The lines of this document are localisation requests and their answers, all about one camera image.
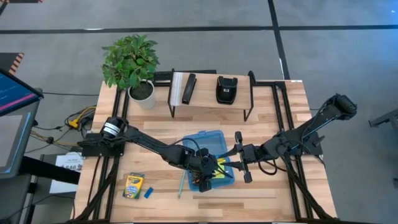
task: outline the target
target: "black stapler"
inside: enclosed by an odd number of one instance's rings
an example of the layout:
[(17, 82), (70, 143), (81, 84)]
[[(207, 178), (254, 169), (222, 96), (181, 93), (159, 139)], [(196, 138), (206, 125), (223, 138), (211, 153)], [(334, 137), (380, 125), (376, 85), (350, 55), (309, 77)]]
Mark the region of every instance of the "black stapler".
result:
[(192, 92), (197, 82), (197, 76), (193, 73), (189, 74), (187, 84), (185, 85), (184, 94), (182, 95), (182, 103), (189, 104)]
[(217, 78), (216, 98), (221, 104), (231, 105), (234, 103), (236, 91), (238, 89), (237, 78)]

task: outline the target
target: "green plant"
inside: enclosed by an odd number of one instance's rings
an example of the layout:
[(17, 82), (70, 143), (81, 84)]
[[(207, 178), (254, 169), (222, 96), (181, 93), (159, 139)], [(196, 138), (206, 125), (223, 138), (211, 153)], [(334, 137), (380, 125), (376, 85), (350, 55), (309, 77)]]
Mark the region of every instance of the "green plant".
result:
[(103, 47), (106, 58), (101, 67), (105, 83), (109, 87), (117, 85), (120, 89), (130, 86), (137, 88), (140, 80), (148, 80), (154, 76), (159, 62), (152, 47), (157, 42), (146, 40), (146, 37), (127, 36), (115, 41), (112, 46)]

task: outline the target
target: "wooden tabletop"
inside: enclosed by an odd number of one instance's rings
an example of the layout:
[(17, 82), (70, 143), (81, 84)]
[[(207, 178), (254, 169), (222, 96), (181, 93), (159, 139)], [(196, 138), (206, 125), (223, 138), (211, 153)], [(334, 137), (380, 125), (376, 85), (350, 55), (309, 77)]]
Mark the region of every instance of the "wooden tabletop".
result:
[[(181, 74), (182, 78), (177, 80), (178, 75)], [(242, 109), (248, 110), (251, 107), (250, 102), (250, 78), (243, 75), (220, 75), (220, 74), (202, 74), (195, 73), (197, 82), (193, 89), (189, 105), (183, 104), (182, 96), (187, 85), (189, 73), (175, 72), (173, 76), (173, 88), (177, 92), (178, 100), (172, 105), (178, 106), (199, 106), (207, 108), (229, 108), (229, 109)], [(232, 105), (220, 104), (216, 99), (216, 86), (217, 78), (223, 76), (224, 78), (237, 78), (238, 90)]]
[[(294, 125), (297, 127), (311, 118), (302, 82), (286, 81)], [(278, 132), (278, 124), (270, 87), (254, 87), (255, 107), (249, 119), (242, 121), (239, 110), (181, 107), (175, 118), (170, 117), (167, 106), (168, 87), (156, 87), (156, 106), (151, 110), (141, 110), (135, 102), (129, 102), (128, 120), (130, 125), (139, 128), (163, 142), (171, 143), (186, 135), (199, 131), (222, 130), (229, 149), (234, 144), (235, 131), (241, 131), (244, 144), (262, 144)], [(115, 88), (104, 83), (99, 94), (94, 117), (93, 129), (99, 131), (106, 118), (111, 116)], [(284, 111), (282, 94), (279, 94)], [(76, 213), (86, 207), (91, 179), (97, 158), (84, 161), (80, 182), (76, 193)], [(238, 161), (239, 156), (231, 157)], [(332, 216), (336, 216), (328, 180), (323, 165), (313, 156), (303, 156), (303, 167), (309, 191), (318, 203)], [(284, 167), (278, 159), (277, 164)], [(101, 165), (98, 166), (93, 192), (96, 192), (100, 178)], [(257, 165), (249, 165), (253, 182), (245, 184), (243, 173), (234, 170), (235, 183), (208, 192), (192, 192), (185, 179), (181, 199), (177, 198), (183, 171), (164, 162), (159, 155), (135, 144), (126, 144), (126, 150), (120, 160), (111, 222), (271, 222), (295, 220), (290, 196), (289, 183), (285, 172), (274, 176), (263, 174)], [(130, 172), (145, 174), (144, 185), (139, 200), (122, 196), (126, 177)], [(152, 195), (143, 197), (152, 187)], [(302, 194), (297, 189), (302, 216), (305, 209)], [(100, 218), (104, 217), (105, 193)]]

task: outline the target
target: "yellow crayon box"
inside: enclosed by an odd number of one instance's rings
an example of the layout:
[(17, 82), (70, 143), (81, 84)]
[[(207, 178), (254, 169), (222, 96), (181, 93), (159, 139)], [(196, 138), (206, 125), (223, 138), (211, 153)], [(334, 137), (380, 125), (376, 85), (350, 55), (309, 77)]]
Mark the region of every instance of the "yellow crayon box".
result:
[(144, 174), (130, 173), (124, 186), (123, 197), (138, 199), (144, 183)]

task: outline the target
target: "potted plant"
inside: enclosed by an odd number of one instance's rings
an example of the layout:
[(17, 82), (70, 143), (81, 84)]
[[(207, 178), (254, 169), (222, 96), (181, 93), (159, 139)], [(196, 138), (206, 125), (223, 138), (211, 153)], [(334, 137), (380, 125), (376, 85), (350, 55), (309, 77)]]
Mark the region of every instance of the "potted plant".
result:
[(152, 49), (155, 44), (153, 40), (146, 40), (146, 35), (132, 35), (103, 48), (106, 51), (102, 65), (105, 83), (126, 89), (130, 98), (144, 110), (155, 106), (155, 87), (151, 82), (159, 65)]

